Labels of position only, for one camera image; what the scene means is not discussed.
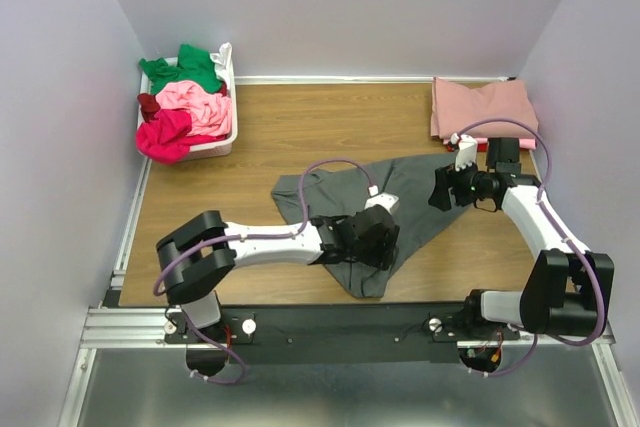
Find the magenta crumpled shirt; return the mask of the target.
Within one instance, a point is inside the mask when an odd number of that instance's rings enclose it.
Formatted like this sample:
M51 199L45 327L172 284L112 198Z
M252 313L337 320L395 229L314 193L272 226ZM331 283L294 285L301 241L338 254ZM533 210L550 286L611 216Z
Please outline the magenta crumpled shirt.
M188 134L192 121L188 113L160 109L150 122L143 122L135 136L136 147L144 156L162 164L173 164L190 152Z

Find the aluminium frame rail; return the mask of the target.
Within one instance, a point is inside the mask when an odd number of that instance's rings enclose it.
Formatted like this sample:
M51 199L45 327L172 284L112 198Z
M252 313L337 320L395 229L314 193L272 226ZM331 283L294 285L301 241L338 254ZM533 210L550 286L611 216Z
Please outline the aluminium frame rail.
M166 318L161 308L95 308L86 315L84 349L162 348Z

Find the pink crumpled shirt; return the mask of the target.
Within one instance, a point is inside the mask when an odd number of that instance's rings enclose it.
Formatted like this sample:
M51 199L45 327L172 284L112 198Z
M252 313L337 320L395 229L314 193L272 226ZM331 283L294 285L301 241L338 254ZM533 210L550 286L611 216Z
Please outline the pink crumpled shirt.
M233 126L233 101L220 93L208 93L191 80L170 82L155 95L165 110L186 112L191 118L191 133L211 137L227 136Z

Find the red folded shirt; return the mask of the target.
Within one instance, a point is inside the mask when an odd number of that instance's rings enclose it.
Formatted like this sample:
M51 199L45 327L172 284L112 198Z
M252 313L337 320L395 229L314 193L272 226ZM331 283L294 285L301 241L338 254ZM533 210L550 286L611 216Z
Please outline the red folded shirt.
M459 144L452 144L450 142L446 142L444 144L445 148L447 149L448 152L454 152L457 151L460 148ZM487 143L479 143L477 145L477 151L478 152L486 152L488 149L488 144Z

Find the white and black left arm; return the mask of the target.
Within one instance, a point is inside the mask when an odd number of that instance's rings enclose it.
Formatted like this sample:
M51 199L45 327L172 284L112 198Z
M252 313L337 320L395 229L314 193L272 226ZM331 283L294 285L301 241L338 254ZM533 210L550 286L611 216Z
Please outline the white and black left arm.
M234 269L274 263L335 265L352 261L387 270L400 227L384 207L354 215L315 216L292 225L248 226L206 211L156 244L161 273L152 292L180 307L202 330L222 321L215 289Z

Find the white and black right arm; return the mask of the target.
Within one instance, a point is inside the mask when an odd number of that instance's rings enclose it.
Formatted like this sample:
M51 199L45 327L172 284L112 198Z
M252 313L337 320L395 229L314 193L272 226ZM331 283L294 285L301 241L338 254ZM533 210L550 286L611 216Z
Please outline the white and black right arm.
M476 162L477 147L468 135L453 136L455 160L436 170L429 203L448 211L492 201L517 227L535 263L522 291L472 291L457 321L468 327L510 324L570 345L594 341L606 327L612 259L572 235L541 180L523 172L517 139L490 139L484 169Z

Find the white crumpled cloth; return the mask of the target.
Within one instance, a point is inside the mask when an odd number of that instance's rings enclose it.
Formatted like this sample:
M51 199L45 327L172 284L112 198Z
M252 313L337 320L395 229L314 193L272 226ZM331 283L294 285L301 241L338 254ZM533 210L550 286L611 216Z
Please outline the white crumpled cloth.
M210 59L214 64L216 76L227 85L234 83L232 51L232 44L230 42L226 42L219 47L217 52L212 52L210 54Z

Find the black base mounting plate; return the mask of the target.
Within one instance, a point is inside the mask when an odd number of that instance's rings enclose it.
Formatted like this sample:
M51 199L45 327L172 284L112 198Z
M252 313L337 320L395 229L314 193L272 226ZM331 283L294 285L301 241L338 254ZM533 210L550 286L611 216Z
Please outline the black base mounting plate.
M231 348L250 365L456 363L459 345L483 345L503 324L464 318L461 302L226 305Z

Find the dark red crumpled shirt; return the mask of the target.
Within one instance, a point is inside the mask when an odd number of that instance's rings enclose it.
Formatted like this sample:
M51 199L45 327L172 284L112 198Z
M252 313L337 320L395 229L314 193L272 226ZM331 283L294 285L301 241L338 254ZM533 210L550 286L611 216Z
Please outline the dark red crumpled shirt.
M154 120L156 113L161 110L156 97L149 93L140 93L137 96L137 100L143 121L149 123Z

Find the green crumpled shirt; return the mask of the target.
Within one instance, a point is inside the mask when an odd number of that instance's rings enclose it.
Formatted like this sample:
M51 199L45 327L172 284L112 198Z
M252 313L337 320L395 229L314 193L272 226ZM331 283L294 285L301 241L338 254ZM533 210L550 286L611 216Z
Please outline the green crumpled shirt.
M139 67L147 76L153 95L160 93L169 83L181 81L193 81L211 94L217 93L222 86L209 53L189 44L180 45L174 64L165 58L140 59Z

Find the white laundry basket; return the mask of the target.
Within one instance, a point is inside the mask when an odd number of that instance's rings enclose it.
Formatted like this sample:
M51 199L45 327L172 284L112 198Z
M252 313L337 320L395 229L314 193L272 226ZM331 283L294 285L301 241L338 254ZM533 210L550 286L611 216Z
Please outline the white laundry basket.
M165 58L165 59L168 60L170 64L174 64L177 60L177 57ZM142 72L140 93L151 94L150 87L151 87L151 84L147 76ZM230 85L227 85L224 81L222 81L221 89L217 93L226 95L230 97L233 101L233 126L232 126L231 133L228 134L227 136L211 137L211 136L205 136L205 135L193 135L190 132L188 134L188 143L190 145L190 152L187 154L186 157L184 157L182 160L178 162L186 161L186 160L195 160L198 158L224 156L231 152L232 144L235 141L238 135L238 130L239 130L237 102L236 102L236 93L235 93L235 78L234 78L234 83ZM137 130L143 122L144 121L140 114L140 107L139 107Z

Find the dark grey t shirt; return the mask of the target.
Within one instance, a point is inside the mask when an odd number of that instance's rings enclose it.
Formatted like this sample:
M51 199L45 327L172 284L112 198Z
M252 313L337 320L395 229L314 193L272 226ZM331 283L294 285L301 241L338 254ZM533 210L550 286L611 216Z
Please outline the dark grey t shirt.
M380 298L392 275L416 251L444 231L463 208L441 211L428 204L435 171L453 162L452 154L400 157L366 166L382 192L399 198L389 213L366 208L366 176L358 169L305 177L310 222L329 242L325 269L355 298Z

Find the light pink folded shirt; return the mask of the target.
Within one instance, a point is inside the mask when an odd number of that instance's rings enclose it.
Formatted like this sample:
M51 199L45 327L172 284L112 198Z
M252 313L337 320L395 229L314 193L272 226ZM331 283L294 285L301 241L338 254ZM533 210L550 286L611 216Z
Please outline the light pink folded shirt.
M488 138L476 138L477 144L479 143L487 143L489 144ZM519 149L520 150L535 150L536 149L536 140L535 139L520 139L519 140Z

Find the dusty pink folded shirt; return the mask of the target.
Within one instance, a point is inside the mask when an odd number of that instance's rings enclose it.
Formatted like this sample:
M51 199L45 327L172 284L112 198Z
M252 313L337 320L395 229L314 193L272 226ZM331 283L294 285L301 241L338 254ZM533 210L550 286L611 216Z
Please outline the dusty pink folded shirt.
M538 131L538 119L522 80L471 88L436 78L432 85L430 134L448 140L463 128L487 119L507 118Z

